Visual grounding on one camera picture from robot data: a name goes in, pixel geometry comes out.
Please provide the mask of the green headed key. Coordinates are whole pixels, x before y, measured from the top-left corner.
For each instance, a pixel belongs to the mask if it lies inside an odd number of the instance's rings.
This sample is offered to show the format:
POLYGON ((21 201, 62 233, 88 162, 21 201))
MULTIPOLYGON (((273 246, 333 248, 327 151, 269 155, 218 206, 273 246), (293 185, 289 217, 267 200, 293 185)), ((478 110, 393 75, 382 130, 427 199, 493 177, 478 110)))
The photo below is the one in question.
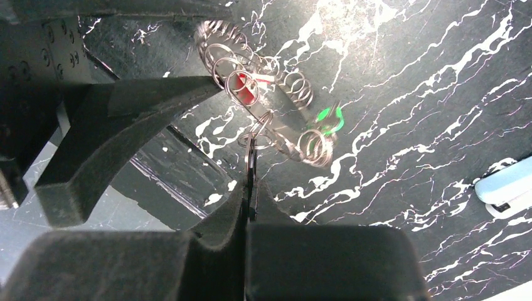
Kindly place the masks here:
POLYGON ((321 110, 314 120, 314 128, 325 136, 333 135, 344 126, 340 102, 321 110))

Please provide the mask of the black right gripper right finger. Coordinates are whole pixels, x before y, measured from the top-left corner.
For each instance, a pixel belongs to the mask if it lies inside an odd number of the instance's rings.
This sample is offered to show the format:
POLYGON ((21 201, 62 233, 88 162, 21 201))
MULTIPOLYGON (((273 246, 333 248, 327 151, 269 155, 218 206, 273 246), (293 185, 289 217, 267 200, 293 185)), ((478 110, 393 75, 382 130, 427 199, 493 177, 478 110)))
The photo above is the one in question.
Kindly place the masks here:
POLYGON ((296 223, 262 183, 254 185, 249 202, 247 300, 430 300, 402 230, 296 223))

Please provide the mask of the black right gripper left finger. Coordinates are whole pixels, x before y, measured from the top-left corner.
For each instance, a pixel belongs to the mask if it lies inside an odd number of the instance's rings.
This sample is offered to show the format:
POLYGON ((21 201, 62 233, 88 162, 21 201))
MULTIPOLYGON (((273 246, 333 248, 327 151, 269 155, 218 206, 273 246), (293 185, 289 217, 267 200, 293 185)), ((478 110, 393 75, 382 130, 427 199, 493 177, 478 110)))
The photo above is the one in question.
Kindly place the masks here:
POLYGON ((243 300, 248 189, 186 231, 51 231, 23 253, 2 300, 243 300))

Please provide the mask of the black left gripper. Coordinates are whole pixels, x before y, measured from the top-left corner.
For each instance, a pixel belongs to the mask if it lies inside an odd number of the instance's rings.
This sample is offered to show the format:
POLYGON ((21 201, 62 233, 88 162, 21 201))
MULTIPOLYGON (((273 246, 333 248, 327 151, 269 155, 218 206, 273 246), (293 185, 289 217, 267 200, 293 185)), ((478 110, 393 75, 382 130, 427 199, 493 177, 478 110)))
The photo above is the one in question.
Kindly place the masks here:
MULTIPOLYGON (((91 84, 81 16, 226 19, 217 1, 2 1, 1 209, 19 207, 23 175, 91 84)), ((84 224, 133 155, 179 115, 218 94, 209 76, 119 80, 90 86, 35 184, 47 223, 84 224)))

